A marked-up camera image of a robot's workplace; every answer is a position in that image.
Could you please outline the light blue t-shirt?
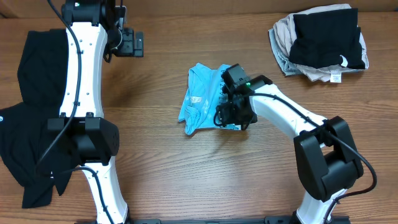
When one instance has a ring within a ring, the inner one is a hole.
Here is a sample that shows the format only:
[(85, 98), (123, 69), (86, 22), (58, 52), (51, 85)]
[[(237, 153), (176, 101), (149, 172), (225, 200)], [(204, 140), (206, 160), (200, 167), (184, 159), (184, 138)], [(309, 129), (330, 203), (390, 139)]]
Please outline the light blue t-shirt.
[(217, 128), (214, 123), (216, 107), (227, 102), (222, 93), (222, 73), (229, 68), (222, 64), (216, 70), (197, 63), (188, 71), (188, 88), (178, 120), (185, 122), (185, 134), (192, 135), (197, 129)]

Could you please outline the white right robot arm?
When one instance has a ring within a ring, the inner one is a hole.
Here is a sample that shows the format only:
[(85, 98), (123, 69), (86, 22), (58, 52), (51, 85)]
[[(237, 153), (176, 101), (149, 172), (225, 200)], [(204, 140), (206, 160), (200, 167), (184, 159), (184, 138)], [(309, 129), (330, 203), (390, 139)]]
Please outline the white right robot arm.
[(265, 76), (222, 75), (227, 102), (216, 108), (218, 126), (239, 124), (246, 129), (262, 116), (294, 141), (299, 179), (305, 195), (290, 217), (268, 217), (266, 223), (349, 223), (334, 217), (336, 198), (363, 175), (356, 146), (345, 120), (326, 119), (286, 97)]

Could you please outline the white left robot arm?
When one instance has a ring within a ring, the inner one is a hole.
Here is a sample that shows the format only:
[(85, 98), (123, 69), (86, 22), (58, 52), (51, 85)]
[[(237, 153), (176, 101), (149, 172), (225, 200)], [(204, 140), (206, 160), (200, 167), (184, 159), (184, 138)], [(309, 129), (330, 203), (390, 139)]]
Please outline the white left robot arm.
[(116, 57), (143, 57), (144, 35), (125, 28), (127, 8), (115, 1), (66, 1), (56, 14), (66, 27), (67, 82), (58, 118), (48, 121), (57, 146), (84, 173), (96, 207), (95, 223), (132, 223), (116, 171), (119, 129), (104, 118), (102, 64)]

